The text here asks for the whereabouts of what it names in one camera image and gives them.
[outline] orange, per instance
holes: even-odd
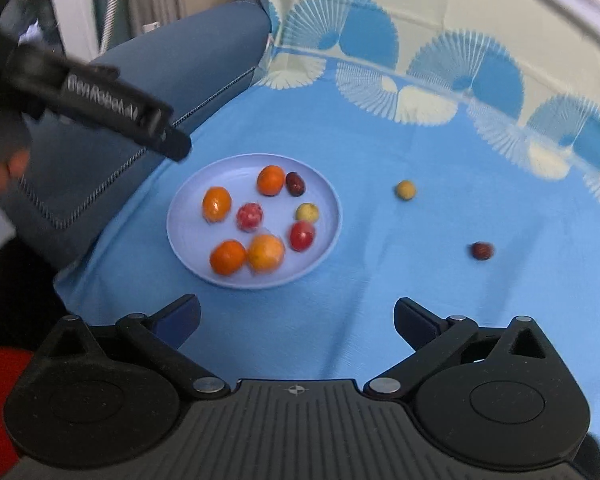
[[[285,171],[279,166],[267,166],[258,175],[256,187],[266,196],[276,196],[285,185]]]
[[[202,199],[202,216],[207,222],[221,222],[231,209],[231,195],[224,187],[210,187]]]
[[[256,235],[247,249],[247,262],[254,272],[272,272],[285,257],[285,245],[274,235]]]
[[[229,276],[240,269],[247,258],[247,251],[238,240],[225,240],[209,256],[214,272]]]

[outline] small yellow fruit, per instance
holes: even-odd
[[[316,223],[320,218],[320,210],[318,206],[311,203],[304,203],[298,206],[296,209],[296,220],[304,220],[305,222]]]
[[[403,200],[411,200],[416,196],[416,187],[411,180],[403,180],[395,187],[395,193]]]

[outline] red fruit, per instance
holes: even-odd
[[[476,260],[488,260],[493,256],[495,249],[493,245],[488,242],[476,242],[471,244],[471,256]]]
[[[298,253],[307,250],[315,238],[315,227],[310,222],[301,220],[291,226],[289,245]]]
[[[291,196],[302,196],[304,193],[304,180],[295,171],[286,174],[285,184]]]
[[[262,223],[264,213],[260,204],[249,202],[238,209],[235,215],[235,222],[240,231],[248,233],[255,231]]]

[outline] light blue plate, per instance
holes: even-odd
[[[285,187],[277,196],[263,196],[256,179],[265,166],[280,166],[285,173],[295,171],[306,184],[304,195],[293,197]],[[202,199],[212,186],[227,189],[232,198],[231,212],[223,221],[209,224],[202,217]],[[219,276],[209,265],[209,254],[223,240],[234,238],[245,248],[253,234],[240,231],[235,214],[245,202],[258,202],[264,210],[261,231],[285,241],[285,259],[270,274],[253,274],[244,266],[231,276]],[[301,203],[313,202],[320,209],[315,223],[314,243],[303,253],[291,250],[287,234]],[[331,184],[306,164],[286,156],[267,153],[237,155],[218,160],[193,174],[178,190],[167,214],[167,236],[180,261],[194,274],[216,285],[257,289],[283,285],[315,269],[336,245],[342,227],[342,208]]]

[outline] table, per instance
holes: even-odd
[[[336,70],[327,60],[312,84],[252,87],[196,130],[190,157],[161,165],[91,256],[61,275],[67,307],[109,324],[193,292],[202,324],[181,350],[228,382],[355,378],[360,385],[411,353],[392,326],[397,298],[485,326],[525,314],[581,385],[600,437],[600,204],[583,173],[574,167],[546,180],[512,164],[476,134],[465,104],[435,126],[368,112],[343,98]],[[193,172],[257,152],[320,171],[342,202],[342,234],[331,256],[296,282],[217,288],[174,256],[166,213]],[[408,203],[393,191],[405,178],[418,187]],[[468,256],[477,240],[494,244],[492,260]]]

